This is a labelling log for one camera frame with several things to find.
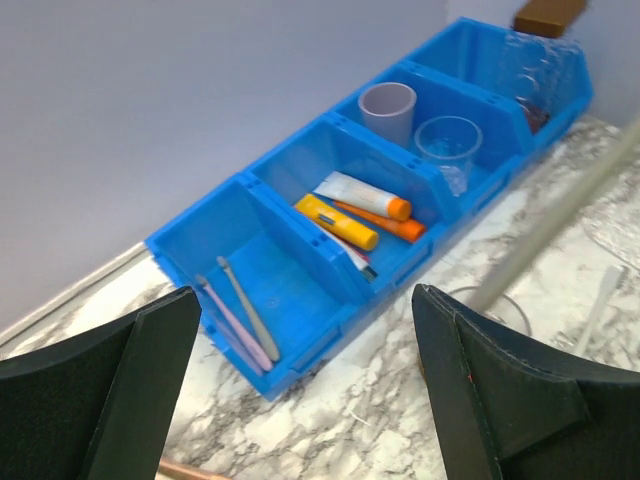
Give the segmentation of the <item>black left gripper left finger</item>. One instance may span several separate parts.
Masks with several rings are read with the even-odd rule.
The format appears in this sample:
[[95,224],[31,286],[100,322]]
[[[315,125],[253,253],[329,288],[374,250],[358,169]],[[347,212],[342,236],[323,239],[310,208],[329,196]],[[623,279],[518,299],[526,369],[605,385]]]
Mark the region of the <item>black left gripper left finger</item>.
[[4,479],[152,479],[201,307],[181,287],[1,363]]

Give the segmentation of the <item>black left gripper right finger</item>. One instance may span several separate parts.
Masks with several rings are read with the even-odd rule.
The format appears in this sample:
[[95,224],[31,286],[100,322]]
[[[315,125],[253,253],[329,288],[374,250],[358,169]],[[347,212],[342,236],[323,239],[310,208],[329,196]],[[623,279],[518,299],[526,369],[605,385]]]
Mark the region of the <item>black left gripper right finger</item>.
[[434,286],[412,311],[450,479],[636,479],[639,375],[500,325]]

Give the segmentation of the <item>white toothbrush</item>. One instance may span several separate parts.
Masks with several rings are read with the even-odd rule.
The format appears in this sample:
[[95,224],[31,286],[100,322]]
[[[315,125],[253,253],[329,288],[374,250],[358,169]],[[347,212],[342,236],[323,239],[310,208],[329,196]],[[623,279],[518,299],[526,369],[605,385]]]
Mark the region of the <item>white toothbrush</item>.
[[594,329],[597,323],[600,321],[600,318],[609,299],[622,285],[627,273],[628,268],[626,266],[610,266],[607,268],[600,282],[598,294],[591,307],[591,310],[589,311],[585,326],[581,332],[577,344],[574,347],[574,355],[582,356],[585,353]]

